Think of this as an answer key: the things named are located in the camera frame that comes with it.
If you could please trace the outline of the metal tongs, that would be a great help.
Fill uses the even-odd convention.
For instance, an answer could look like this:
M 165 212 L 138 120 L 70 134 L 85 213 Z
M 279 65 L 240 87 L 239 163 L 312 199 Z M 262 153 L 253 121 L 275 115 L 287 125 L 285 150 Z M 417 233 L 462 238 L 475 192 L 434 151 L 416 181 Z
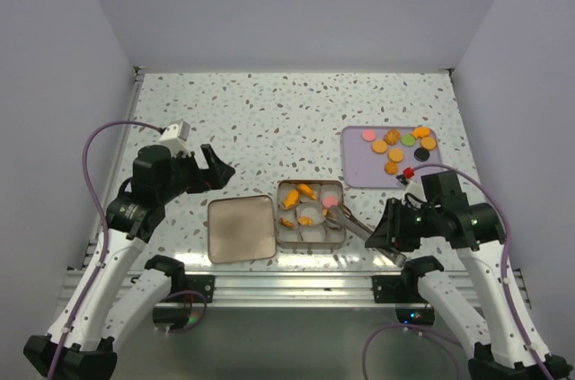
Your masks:
M 326 213 L 326 219 L 335 225 L 344 227 L 345 229 L 352 232 L 360 240 L 362 240 L 369 250 L 377 251 L 385 256 L 394 266 L 402 268 L 407 258 L 405 255 L 396 251 L 395 249 L 387 250 L 383 248 L 374 248 L 367 246 L 367 240 L 373 233 L 367 225 L 363 224 L 359 219 L 357 219 L 350 209 L 343 204 L 332 206 L 328 208 Z

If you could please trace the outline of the gold tin lid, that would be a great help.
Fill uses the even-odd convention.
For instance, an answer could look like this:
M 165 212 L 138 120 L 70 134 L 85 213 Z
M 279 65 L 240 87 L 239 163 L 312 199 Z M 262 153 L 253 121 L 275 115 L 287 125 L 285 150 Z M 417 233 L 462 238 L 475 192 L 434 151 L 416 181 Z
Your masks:
M 208 205 L 208 258 L 214 264 L 272 258 L 276 254 L 273 203 L 265 195 L 218 199 Z

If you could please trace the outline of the pink round cookie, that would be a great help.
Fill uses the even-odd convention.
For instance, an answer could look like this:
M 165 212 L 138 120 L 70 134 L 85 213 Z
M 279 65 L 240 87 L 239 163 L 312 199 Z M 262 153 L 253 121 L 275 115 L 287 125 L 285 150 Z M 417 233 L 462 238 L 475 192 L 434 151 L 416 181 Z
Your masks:
M 322 200 L 322 204 L 324 208 L 331 208 L 331 207 L 335 207 L 339 204 L 339 199 L 336 196 L 329 196 L 329 197 L 325 197 Z

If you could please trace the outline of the orange fish cookie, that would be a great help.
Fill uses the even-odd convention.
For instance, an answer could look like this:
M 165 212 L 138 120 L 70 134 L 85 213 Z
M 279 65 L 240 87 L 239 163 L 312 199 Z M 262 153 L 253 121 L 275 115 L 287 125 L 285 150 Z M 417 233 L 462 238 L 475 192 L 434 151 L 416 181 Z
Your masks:
M 297 185 L 296 189 L 302 196 L 310 200 L 317 200 L 317 195 L 309 185 L 300 183 Z
M 286 197 L 282 200 L 282 206 L 285 210 L 295 207 L 300 201 L 300 192 L 298 190 L 291 190 Z

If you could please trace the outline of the small orange flower cookie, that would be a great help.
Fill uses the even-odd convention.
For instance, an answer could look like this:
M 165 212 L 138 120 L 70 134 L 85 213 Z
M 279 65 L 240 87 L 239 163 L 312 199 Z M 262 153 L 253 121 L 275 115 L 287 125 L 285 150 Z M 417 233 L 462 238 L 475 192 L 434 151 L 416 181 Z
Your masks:
M 281 218 L 280 223 L 286 228 L 293 228 L 294 227 L 294 224 L 285 218 Z

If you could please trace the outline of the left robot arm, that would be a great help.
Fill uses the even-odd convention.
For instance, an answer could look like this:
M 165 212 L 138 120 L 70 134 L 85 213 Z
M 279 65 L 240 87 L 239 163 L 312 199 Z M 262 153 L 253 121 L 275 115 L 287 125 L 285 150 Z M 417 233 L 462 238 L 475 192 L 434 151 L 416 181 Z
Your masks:
M 95 252 L 74 294 L 43 335 L 32 335 L 23 354 L 47 379 L 109 379 L 121 341 L 154 306 L 191 295 L 182 262 L 155 255 L 137 281 L 119 296 L 133 263 L 165 218 L 165 207 L 182 194 L 223 189 L 235 174 L 211 145 L 201 147 L 208 164 L 202 169 L 192 153 L 167 146 L 141 148 L 132 175 L 107 207 Z

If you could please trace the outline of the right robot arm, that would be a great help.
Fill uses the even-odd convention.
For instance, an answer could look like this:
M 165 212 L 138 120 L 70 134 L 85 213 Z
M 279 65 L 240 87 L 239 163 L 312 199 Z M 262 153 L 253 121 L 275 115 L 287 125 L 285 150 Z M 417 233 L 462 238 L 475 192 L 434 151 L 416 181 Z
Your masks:
M 453 169 L 413 182 L 398 179 L 401 199 L 389 198 L 365 246 L 384 252 L 401 270 L 399 290 L 408 300 L 431 304 L 458 339 L 473 379 L 569 379 L 573 370 L 553 354 L 536 329 L 509 263 L 509 230 L 486 200 L 470 204 L 462 174 Z M 433 255 L 410 258 L 422 240 L 441 237 L 455 251 L 473 284 L 474 309 Z

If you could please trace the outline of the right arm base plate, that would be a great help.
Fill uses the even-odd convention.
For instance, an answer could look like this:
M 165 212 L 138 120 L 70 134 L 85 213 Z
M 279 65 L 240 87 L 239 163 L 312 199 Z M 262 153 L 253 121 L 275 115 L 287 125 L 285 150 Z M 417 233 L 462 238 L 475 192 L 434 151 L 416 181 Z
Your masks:
M 425 305 L 427 301 L 412 293 L 399 275 L 373 275 L 371 277 L 373 300 L 380 305 Z

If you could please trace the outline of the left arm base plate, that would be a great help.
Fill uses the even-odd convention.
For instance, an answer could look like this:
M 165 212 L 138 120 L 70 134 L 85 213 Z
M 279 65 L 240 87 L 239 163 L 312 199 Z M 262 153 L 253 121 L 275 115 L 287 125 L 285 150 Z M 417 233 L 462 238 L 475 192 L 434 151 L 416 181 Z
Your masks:
M 174 278 L 167 300 L 206 301 L 211 304 L 216 289 L 216 278 L 213 275 L 188 275 Z

